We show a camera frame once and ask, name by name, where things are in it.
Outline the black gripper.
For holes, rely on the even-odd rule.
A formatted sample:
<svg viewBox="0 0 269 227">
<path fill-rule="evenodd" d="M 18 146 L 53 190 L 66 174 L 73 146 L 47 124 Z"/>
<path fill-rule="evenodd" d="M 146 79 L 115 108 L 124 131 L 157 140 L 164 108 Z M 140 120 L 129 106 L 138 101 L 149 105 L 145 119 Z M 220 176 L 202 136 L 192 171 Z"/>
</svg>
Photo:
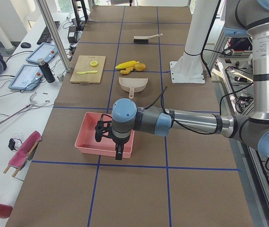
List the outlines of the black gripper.
<svg viewBox="0 0 269 227">
<path fill-rule="evenodd" d="M 115 142 L 115 159 L 122 160 L 124 144 L 129 141 L 129 137 L 119 138 L 113 133 L 112 120 L 104 121 L 104 116 L 112 118 L 107 114 L 101 114 L 95 126 L 95 140 L 100 142 L 102 137 L 112 139 Z"/>
</svg>

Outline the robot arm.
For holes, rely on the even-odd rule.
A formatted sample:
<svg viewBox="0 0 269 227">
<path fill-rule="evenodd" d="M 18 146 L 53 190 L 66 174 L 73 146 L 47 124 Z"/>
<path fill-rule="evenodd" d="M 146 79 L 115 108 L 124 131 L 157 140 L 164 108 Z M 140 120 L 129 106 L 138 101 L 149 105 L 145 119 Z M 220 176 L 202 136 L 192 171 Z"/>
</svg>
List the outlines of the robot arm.
<svg viewBox="0 0 269 227">
<path fill-rule="evenodd" d="M 97 122 L 95 140 L 112 139 L 115 158 L 120 160 L 132 131 L 166 136 L 171 128 L 185 128 L 199 134 L 222 134 L 269 157 L 269 0 L 227 1 L 225 31 L 252 37 L 253 112 L 249 116 L 143 108 L 122 98 L 114 103 L 110 121 Z"/>
</svg>

